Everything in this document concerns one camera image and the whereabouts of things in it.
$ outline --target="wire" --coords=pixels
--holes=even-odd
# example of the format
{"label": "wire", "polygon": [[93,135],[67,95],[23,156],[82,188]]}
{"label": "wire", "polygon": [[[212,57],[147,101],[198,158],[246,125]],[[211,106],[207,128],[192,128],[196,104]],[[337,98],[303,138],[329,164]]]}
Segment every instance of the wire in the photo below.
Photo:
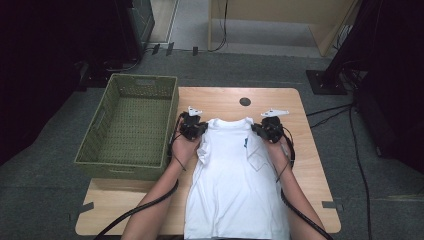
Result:
{"label": "wire", "polygon": [[290,164],[290,161],[287,161],[286,166],[284,166],[283,170],[281,170],[280,174],[278,174],[278,177],[277,177],[277,180],[275,181],[275,183],[278,183],[278,181],[280,181],[281,175],[283,174],[284,170],[286,170],[286,168],[289,164]]}
{"label": "wire", "polygon": [[333,48],[339,50],[342,42],[347,38],[350,33],[352,26],[344,25],[340,33],[337,35],[336,45],[333,45]]}
{"label": "wire", "polygon": [[136,61],[136,63],[134,63],[134,65],[132,65],[131,67],[128,67],[128,68],[121,68],[121,69],[107,69],[107,68],[105,68],[105,70],[106,71],[108,71],[108,72],[121,72],[121,71],[128,71],[128,70],[131,70],[131,69],[133,69],[135,66],[137,66],[137,64],[139,64],[140,63],[140,59],[137,59],[137,61]]}
{"label": "wire", "polygon": [[143,51],[143,53],[147,53],[147,52],[149,52],[150,50],[154,50],[155,48],[146,48],[146,49],[144,49],[144,51]]}
{"label": "wire", "polygon": [[163,195],[162,197],[159,197],[151,202],[148,202],[146,204],[143,204],[141,206],[138,206],[136,208],[133,208],[132,210],[122,214],[120,217],[118,217],[115,221],[113,221],[111,224],[109,224],[109,226],[107,226],[105,229],[103,229],[95,238],[94,240],[99,240],[100,237],[104,236],[110,229],[112,229],[113,227],[115,227],[118,223],[122,222],[122,220],[124,220],[125,218],[145,210],[146,208],[149,208],[153,205],[156,205],[160,202],[162,202],[163,200],[167,199],[168,197],[170,197],[178,188],[178,180],[175,182],[174,187],[169,190],[169,192],[167,192],[165,195]]}
{"label": "wire", "polygon": [[343,68],[342,74],[345,77],[346,83],[350,84],[353,90],[358,90],[361,88],[362,76],[360,70],[354,70],[350,68]]}
{"label": "wire", "polygon": [[222,47],[224,47],[225,43],[227,42],[227,12],[228,12],[228,0],[225,1],[225,11],[224,11],[224,28],[221,25],[221,20],[219,21],[219,24],[221,25],[221,29],[224,32],[224,37],[222,38],[221,44],[215,49],[215,50],[208,50],[208,52],[216,52],[221,50]]}
{"label": "wire", "polygon": [[364,174],[364,170],[362,168],[361,160],[359,159],[359,151],[358,151],[358,141],[355,134],[355,129],[353,127],[353,121],[352,121],[352,108],[353,105],[349,108],[349,121],[350,121],[350,128],[352,130],[353,135],[353,142],[355,144],[355,154],[356,154],[356,162],[358,164],[359,170],[361,172],[362,180],[364,182],[365,186],[365,194],[366,194],[366,200],[367,200],[367,222],[368,222],[368,239],[372,240],[372,232],[371,232],[371,209],[370,209],[370,193],[368,189],[368,182]]}
{"label": "wire", "polygon": [[290,140],[291,140],[291,142],[292,142],[292,144],[293,144],[293,147],[294,147],[294,142],[293,142],[293,136],[291,135],[291,132],[286,128],[286,127],[283,127],[283,129],[284,130],[286,130],[288,133],[289,133],[289,135],[290,135]]}
{"label": "wire", "polygon": [[[347,89],[346,91],[351,91],[351,92],[354,92],[355,90],[358,90],[358,80],[356,80],[356,81],[352,81],[352,79],[351,78],[349,78],[349,76],[347,76],[346,75],[346,72],[347,72],[348,70],[347,69],[343,69],[342,70],[342,74],[343,74],[343,77],[344,77],[344,81],[343,81],[343,79],[341,79],[341,81],[343,82],[343,83],[346,83],[346,84],[349,84],[350,85],[350,87],[351,87],[351,89]],[[352,75],[355,75],[355,73],[354,73],[354,71],[353,70],[349,70],[349,73],[351,73]]]}
{"label": "wire", "polygon": [[286,198],[284,195],[283,189],[281,189],[281,199],[283,202],[287,205],[288,208],[290,208],[294,213],[296,213],[297,216],[302,218],[309,226],[311,226],[313,229],[315,229],[319,234],[321,234],[325,239],[332,240],[333,238],[328,234],[324,229],[322,229],[320,226],[318,226],[314,221],[312,221],[310,218],[305,216],[301,211],[299,211],[296,207],[294,207]]}
{"label": "wire", "polygon": [[[175,141],[177,138],[179,138],[181,135],[183,135],[183,134],[180,132],[180,135],[176,136],[176,137],[172,140],[172,143],[174,143],[174,141]],[[181,165],[181,167],[183,168],[183,171],[187,171],[187,169],[186,169],[186,168],[184,167],[184,165],[181,163],[180,159],[178,159],[178,157],[174,154],[174,151],[172,151],[172,144],[171,144],[170,148],[171,148],[172,156],[174,156],[174,157],[175,157],[175,159],[177,160],[177,162]]]}
{"label": "wire", "polygon": [[324,119],[324,120],[319,121],[319,122],[318,122],[318,123],[316,123],[315,125],[312,125],[310,128],[312,129],[312,128],[314,128],[314,127],[318,127],[318,126],[320,126],[320,125],[322,125],[322,124],[324,124],[324,123],[328,122],[328,120],[330,120],[331,118],[337,117],[338,115],[340,115],[340,114],[342,114],[342,113],[344,113],[344,112],[347,112],[347,111],[349,110],[349,108],[350,108],[350,107],[347,107],[347,108],[345,108],[345,109],[341,110],[340,112],[338,112],[338,113],[336,113],[336,114],[334,114],[334,115],[331,115],[330,117],[328,117],[328,118],[326,118],[326,119]]}
{"label": "wire", "polygon": [[181,122],[181,118],[183,117],[183,113],[181,113],[179,116],[178,116],[178,119],[177,119],[177,122],[175,123],[175,127],[174,127],[174,132],[172,133],[172,135],[171,135],[171,139],[169,140],[169,143],[168,143],[168,157],[172,157],[172,155],[173,155],[173,152],[172,152],[172,145],[174,144],[174,141],[175,141],[175,139],[177,139],[179,136],[181,136],[181,134],[180,135],[178,135],[177,137],[175,137],[175,135],[176,135],[176,133],[177,133],[177,130],[178,130],[178,126],[179,126],[179,123]]}
{"label": "wire", "polygon": [[306,114],[306,116],[309,117],[309,116],[316,115],[316,114],[319,114],[319,113],[328,112],[328,111],[339,109],[339,108],[349,107],[349,106],[352,106],[352,104],[353,103],[349,103],[349,104],[341,105],[341,106],[338,106],[338,107],[327,108],[327,109],[320,110],[320,111],[317,111],[317,112],[308,113],[308,114]]}

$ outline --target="woven basket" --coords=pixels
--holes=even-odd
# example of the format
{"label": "woven basket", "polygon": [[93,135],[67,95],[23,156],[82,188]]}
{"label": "woven basket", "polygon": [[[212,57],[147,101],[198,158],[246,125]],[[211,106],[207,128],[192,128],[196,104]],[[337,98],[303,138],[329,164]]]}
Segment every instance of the woven basket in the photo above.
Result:
{"label": "woven basket", "polygon": [[177,108],[176,77],[113,74],[75,164],[93,178],[157,180]]}

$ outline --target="black cable bundle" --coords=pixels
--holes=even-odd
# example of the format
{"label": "black cable bundle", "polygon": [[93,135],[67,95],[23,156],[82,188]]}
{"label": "black cable bundle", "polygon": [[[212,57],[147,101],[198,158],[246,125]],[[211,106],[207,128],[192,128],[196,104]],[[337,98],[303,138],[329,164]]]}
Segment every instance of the black cable bundle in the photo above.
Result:
{"label": "black cable bundle", "polygon": [[295,208],[286,198],[284,195],[283,189],[281,189],[281,199],[283,202],[287,205],[288,208],[290,208],[294,213],[296,213],[297,216],[302,218],[309,226],[311,226],[313,229],[315,229],[319,234],[321,234],[323,237],[329,240],[333,240],[333,238],[328,234],[324,229],[322,229],[320,226],[318,226],[314,221],[309,219],[305,214],[303,214],[301,211],[299,211],[297,208]]}
{"label": "black cable bundle", "polygon": [[[368,188],[368,182],[367,182],[367,179],[366,179],[366,176],[365,176],[365,173],[364,173],[364,170],[363,170],[360,158],[359,158],[358,141],[357,141],[357,138],[356,138],[355,129],[353,127],[352,109],[355,106],[355,104],[356,103],[353,102],[351,104],[346,104],[346,105],[342,105],[342,106],[338,106],[338,107],[328,108],[328,109],[325,109],[325,110],[321,110],[321,111],[317,111],[317,112],[314,112],[314,113],[307,114],[306,116],[312,116],[312,115],[316,115],[316,114],[319,114],[319,113],[323,113],[323,112],[327,112],[327,111],[331,111],[331,110],[335,110],[335,109],[339,109],[339,108],[344,108],[340,112],[337,112],[336,114],[331,115],[330,117],[328,117],[328,118],[326,118],[326,119],[324,119],[324,120],[322,120],[322,121],[318,122],[317,124],[310,127],[310,128],[314,128],[314,127],[317,127],[321,124],[326,123],[329,119],[336,117],[343,112],[349,111],[349,122],[350,122],[350,128],[351,128],[351,131],[352,131],[353,141],[354,141],[354,145],[355,145],[356,162],[358,164],[358,167],[359,167],[359,170],[360,170],[360,173],[361,173],[361,177],[362,177],[362,181],[364,182],[364,187],[365,187],[366,202],[367,202],[368,239],[372,240],[370,193],[369,193],[369,188]],[[282,190],[281,190],[281,194],[282,194],[281,197],[282,198],[284,197],[283,201],[287,201],[287,199],[285,199],[285,196],[283,195]]]}
{"label": "black cable bundle", "polygon": [[225,12],[224,12],[224,28],[222,31],[224,32],[224,37],[222,38],[221,44],[215,50],[209,50],[209,52],[216,52],[224,47],[227,42],[227,12],[228,12],[228,0],[225,2]]}

